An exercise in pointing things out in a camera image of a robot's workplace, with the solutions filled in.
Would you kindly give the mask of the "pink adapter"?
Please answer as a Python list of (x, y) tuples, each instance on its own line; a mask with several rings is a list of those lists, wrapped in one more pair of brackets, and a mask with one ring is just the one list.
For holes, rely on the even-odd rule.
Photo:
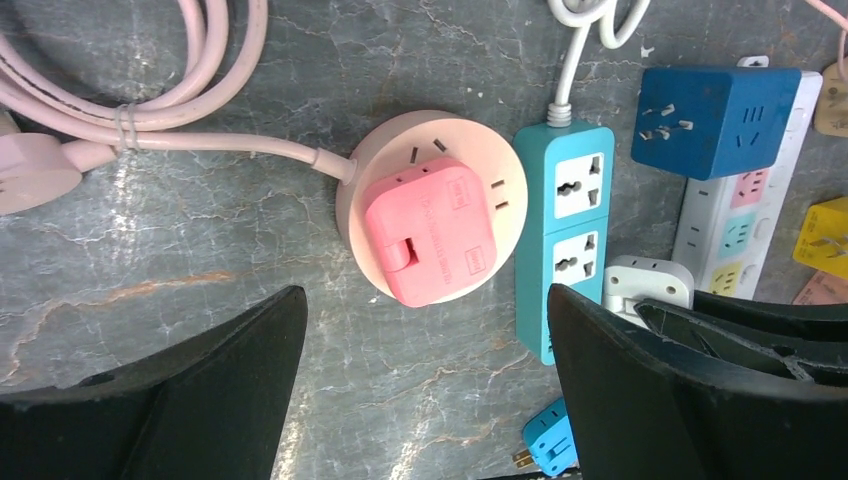
[(475, 285), (497, 258), (484, 185), (448, 156), (412, 165), (364, 194), (365, 232), (390, 292), (422, 307)]

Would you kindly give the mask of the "white adapter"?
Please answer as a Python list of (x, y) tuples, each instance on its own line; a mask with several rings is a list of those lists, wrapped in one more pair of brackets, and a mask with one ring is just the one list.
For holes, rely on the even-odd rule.
[(601, 305), (635, 325), (648, 328), (635, 311), (641, 300), (656, 299), (691, 308), (694, 292), (693, 275), (685, 266), (669, 260), (621, 255), (605, 267)]

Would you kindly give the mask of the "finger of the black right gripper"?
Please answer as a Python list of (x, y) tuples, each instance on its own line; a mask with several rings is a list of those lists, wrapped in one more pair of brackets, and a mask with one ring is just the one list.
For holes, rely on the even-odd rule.
[(847, 386), (847, 341), (816, 342), (773, 334), (660, 300), (635, 311), (658, 339), (645, 349), (671, 371), (718, 385), (767, 375), (810, 385)]
[(847, 341), (847, 305), (784, 305), (697, 291), (693, 310), (753, 329), (816, 342)]

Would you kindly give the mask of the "yellow cube socket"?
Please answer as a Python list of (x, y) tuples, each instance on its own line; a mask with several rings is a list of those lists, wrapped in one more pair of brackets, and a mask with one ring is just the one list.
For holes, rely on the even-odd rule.
[(843, 196), (808, 209), (792, 253), (796, 262), (847, 279), (847, 202)]

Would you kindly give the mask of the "pink round charging base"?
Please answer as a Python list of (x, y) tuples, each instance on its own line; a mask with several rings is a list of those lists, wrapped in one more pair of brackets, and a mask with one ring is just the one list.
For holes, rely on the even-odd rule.
[(525, 173), (516, 152), (495, 130), (437, 110), (413, 111), (384, 122), (352, 152), (356, 168), (352, 179), (338, 186), (336, 220), (362, 273), (375, 287), (393, 298), (368, 244), (365, 191), (380, 179), (442, 156), (459, 160), (481, 178), (491, 214), (497, 258), (492, 272), (483, 280), (432, 304), (462, 297), (488, 281), (513, 253), (524, 227), (528, 207)]

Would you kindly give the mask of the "beige dragon cube socket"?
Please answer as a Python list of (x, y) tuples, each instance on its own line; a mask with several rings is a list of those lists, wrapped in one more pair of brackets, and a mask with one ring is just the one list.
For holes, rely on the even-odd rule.
[(822, 73), (823, 85), (816, 103), (813, 126), (823, 134), (847, 137), (847, 83), (839, 74), (834, 63)]

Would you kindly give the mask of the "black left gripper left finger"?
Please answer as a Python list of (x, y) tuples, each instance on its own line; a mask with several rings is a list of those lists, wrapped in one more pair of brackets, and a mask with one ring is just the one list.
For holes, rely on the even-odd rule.
[(290, 286), (131, 364), (3, 395), (2, 477), (269, 478), (307, 319)]

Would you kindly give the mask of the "teal power strip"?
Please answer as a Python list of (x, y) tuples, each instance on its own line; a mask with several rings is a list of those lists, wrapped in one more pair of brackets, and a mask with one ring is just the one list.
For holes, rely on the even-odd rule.
[(615, 137), (575, 120), (537, 124), (513, 139), (528, 184), (525, 225), (514, 252), (515, 333), (542, 364), (554, 362), (547, 319), (551, 285), (602, 297)]

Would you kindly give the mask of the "light blue adapter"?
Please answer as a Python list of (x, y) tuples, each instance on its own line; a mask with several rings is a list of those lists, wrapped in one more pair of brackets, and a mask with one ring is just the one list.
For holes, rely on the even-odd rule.
[(512, 457), (516, 467), (535, 465), (550, 477), (577, 467), (576, 443), (563, 397), (532, 417), (522, 430), (522, 438), (525, 449)]

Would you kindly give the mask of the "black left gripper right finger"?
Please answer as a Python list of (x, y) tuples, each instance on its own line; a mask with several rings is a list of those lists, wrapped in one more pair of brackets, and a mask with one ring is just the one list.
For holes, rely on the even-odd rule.
[(681, 376), (645, 349), (652, 331), (559, 284), (548, 323), (585, 478), (846, 477), (847, 386)]

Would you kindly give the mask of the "pink cube socket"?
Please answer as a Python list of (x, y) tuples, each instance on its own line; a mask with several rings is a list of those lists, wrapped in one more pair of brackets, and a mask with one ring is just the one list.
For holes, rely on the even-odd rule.
[(847, 280), (816, 272), (794, 298), (793, 305), (836, 305), (847, 303)]

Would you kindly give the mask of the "dark blue cube socket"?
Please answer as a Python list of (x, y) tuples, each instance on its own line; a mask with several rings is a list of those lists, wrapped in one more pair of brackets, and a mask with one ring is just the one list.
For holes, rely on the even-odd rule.
[(801, 79), (797, 68), (649, 68), (642, 76), (631, 157), (696, 180), (768, 168)]

